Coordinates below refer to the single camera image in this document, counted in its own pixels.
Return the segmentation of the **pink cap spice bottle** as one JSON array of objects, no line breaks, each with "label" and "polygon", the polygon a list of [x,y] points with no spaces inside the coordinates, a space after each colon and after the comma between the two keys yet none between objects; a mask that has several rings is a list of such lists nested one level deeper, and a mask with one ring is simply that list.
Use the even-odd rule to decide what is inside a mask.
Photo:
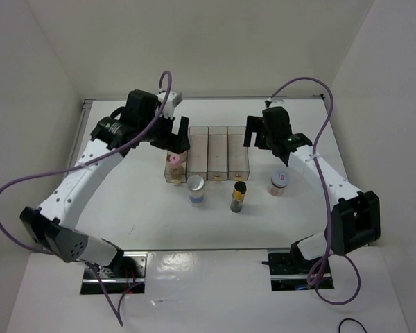
[{"label": "pink cap spice bottle", "polygon": [[171,153],[167,157],[169,173],[173,178],[179,178],[184,174],[183,161],[179,154]]}]

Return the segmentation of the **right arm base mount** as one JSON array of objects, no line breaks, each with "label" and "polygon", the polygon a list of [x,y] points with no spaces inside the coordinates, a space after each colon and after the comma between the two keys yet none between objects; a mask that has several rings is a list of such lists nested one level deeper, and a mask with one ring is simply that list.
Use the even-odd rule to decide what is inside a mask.
[{"label": "right arm base mount", "polygon": [[317,260],[297,267],[288,250],[269,250],[267,258],[261,264],[268,268],[271,291],[306,291],[314,290],[307,283],[307,275]]}]

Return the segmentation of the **white blue cylindrical shaker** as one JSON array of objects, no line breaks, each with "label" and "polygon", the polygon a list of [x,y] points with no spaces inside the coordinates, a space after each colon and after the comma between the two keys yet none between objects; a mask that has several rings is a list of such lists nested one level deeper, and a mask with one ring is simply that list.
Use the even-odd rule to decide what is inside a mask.
[{"label": "white blue cylindrical shaker", "polygon": [[190,204],[201,206],[205,201],[205,180],[202,176],[193,175],[187,179],[187,189]]}]

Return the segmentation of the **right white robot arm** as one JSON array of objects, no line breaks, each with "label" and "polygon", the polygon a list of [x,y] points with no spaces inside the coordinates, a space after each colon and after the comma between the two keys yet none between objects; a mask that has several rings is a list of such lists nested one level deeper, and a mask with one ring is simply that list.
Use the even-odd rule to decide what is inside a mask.
[{"label": "right white robot arm", "polygon": [[319,154],[317,144],[318,140],[293,132],[282,106],[267,105],[261,116],[247,117],[244,147],[270,151],[324,196],[325,229],[294,242],[289,249],[288,262],[298,273],[326,266],[328,255],[344,256],[381,236],[379,197],[339,174]]}]

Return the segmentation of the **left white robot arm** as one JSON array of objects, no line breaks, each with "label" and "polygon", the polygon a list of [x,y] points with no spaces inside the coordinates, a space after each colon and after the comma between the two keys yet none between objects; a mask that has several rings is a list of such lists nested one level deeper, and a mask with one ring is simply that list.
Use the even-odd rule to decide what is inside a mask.
[{"label": "left white robot arm", "polygon": [[179,92],[154,95],[131,91],[124,106],[97,123],[78,158],[76,170],[68,173],[38,207],[23,209],[20,219],[30,236],[62,261],[90,262],[111,278],[133,268],[135,263],[121,248],[86,235],[76,226],[106,176],[137,147],[135,137],[172,153],[189,150],[188,118],[182,117],[178,132],[173,132],[174,109],[182,100]]}]

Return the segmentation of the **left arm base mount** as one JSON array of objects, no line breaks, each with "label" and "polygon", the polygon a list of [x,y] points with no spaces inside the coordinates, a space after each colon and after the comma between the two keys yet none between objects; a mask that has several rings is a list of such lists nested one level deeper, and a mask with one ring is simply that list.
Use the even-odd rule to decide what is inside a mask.
[{"label": "left arm base mount", "polygon": [[146,267],[148,253],[144,251],[126,251],[128,266],[123,267],[118,273],[108,268],[94,264],[97,274],[90,267],[85,267],[80,288],[81,295],[103,295],[103,290],[98,282],[99,276],[103,286],[109,295],[122,294],[143,294],[145,291]]}]

